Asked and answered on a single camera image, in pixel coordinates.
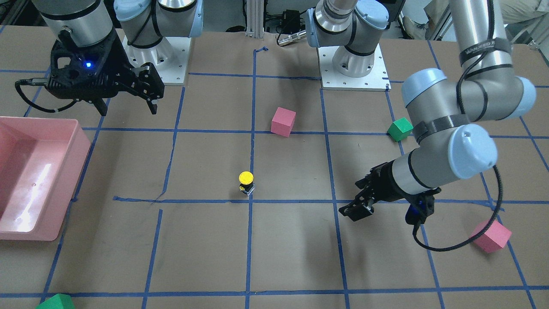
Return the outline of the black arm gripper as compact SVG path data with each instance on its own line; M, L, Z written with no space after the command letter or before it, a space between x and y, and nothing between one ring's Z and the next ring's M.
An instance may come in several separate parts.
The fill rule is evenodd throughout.
M51 75L45 88L60 99L94 100L98 113L105 117L104 99L125 91L137 81L116 30L96 44L78 47L72 33L61 30L51 50ZM148 97L151 114L157 114L158 97Z

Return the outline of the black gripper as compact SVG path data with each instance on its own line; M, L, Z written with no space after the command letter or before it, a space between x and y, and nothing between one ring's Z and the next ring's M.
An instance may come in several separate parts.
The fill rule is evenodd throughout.
M385 162L370 169L355 186L365 192L365 196L357 195L349 204L338 209L339 213L358 221L373 215L373 204L376 201L393 202L404 198L404 191L398 186L392 174L393 162Z

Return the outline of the pink cube near arm base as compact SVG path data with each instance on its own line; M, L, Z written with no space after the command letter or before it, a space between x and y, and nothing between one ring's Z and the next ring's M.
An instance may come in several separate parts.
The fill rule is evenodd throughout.
M296 112L278 107L271 121L270 132L289 137L296 121Z

